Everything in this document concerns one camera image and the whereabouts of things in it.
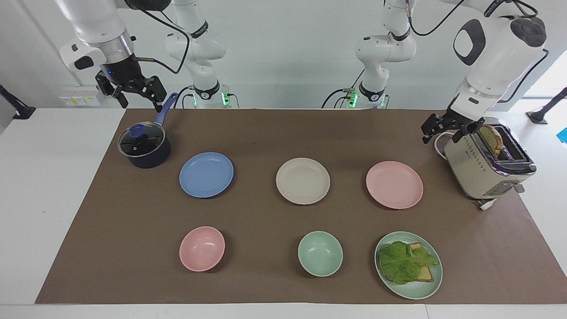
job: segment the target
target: lettuce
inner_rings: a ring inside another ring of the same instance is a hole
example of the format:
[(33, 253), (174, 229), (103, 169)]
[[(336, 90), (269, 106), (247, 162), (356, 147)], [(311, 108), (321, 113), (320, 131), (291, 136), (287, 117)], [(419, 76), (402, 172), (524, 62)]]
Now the lettuce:
[(411, 250), (409, 245), (396, 241), (380, 249), (379, 265), (386, 279), (396, 284), (406, 284), (416, 280), (421, 267), (436, 265), (435, 258), (422, 247)]

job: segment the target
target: bread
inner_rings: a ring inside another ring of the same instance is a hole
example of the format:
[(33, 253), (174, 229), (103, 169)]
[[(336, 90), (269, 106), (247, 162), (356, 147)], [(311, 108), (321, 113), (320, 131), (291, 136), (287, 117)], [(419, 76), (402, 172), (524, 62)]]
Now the bread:
[[(411, 250), (418, 249), (423, 247), (420, 242), (414, 242), (413, 244), (409, 244), (409, 248)], [(431, 270), (429, 267), (421, 267), (421, 272), (419, 276), (416, 278), (417, 282), (424, 282), (424, 283), (432, 283), (433, 276), (431, 275)]]
[(494, 156), (500, 155), (504, 142), (502, 141), (502, 136), (495, 128), (490, 125), (483, 125), (479, 129), (479, 135)]

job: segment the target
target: pot handle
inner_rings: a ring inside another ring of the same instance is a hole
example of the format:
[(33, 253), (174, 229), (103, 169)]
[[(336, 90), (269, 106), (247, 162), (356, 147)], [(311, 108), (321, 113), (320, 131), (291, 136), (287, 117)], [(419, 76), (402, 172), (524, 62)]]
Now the pot handle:
[(172, 93), (167, 101), (164, 103), (162, 110), (155, 116), (154, 122), (158, 123), (159, 125), (163, 126), (163, 122), (166, 120), (166, 113), (170, 109), (171, 105), (177, 100), (179, 94)]

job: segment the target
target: brown tablecloth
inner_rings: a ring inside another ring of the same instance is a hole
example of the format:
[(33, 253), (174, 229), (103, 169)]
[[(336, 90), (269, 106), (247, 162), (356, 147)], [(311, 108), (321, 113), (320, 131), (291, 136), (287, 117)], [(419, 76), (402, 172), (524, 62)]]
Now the brown tablecloth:
[[(519, 196), (509, 192), (486, 212), (465, 198), (447, 163), (421, 142), (429, 114), (172, 110), (164, 126), (172, 153), (142, 170), (116, 141), (155, 114), (127, 110), (36, 302), (415, 303), (390, 292), (373, 261), (381, 237), (405, 230), (429, 241), (443, 263), (439, 291), (420, 303), (567, 303), (567, 278)], [(192, 198), (179, 186), (179, 170), (207, 151), (232, 160), (234, 180), (212, 199)], [(295, 157), (329, 171), (322, 201), (299, 206), (278, 193), (276, 172)], [(366, 191), (368, 169), (386, 160), (421, 176), (425, 191), (416, 206), (390, 210)], [(190, 272), (179, 244), (203, 225), (223, 233), (225, 256), (211, 271)], [(332, 233), (344, 250), (328, 278), (308, 275), (297, 258), (299, 240), (313, 230)]]

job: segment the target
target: black stand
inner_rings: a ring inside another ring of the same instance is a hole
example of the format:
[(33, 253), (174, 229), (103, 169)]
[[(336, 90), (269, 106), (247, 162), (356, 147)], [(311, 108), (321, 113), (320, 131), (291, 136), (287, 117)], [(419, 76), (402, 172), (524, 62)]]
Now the black stand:
[(557, 94), (546, 106), (544, 106), (538, 112), (528, 112), (526, 115), (530, 118), (532, 123), (534, 124), (547, 124), (547, 121), (543, 119), (545, 113), (551, 110), (555, 104), (559, 103), (559, 101), (563, 100), (567, 96), (567, 87), (563, 89), (559, 94)]
[(20, 99), (8, 92), (2, 85), (0, 85), (0, 94), (16, 109), (16, 115), (12, 118), (15, 120), (27, 120), (32, 116), (36, 108), (27, 106)]

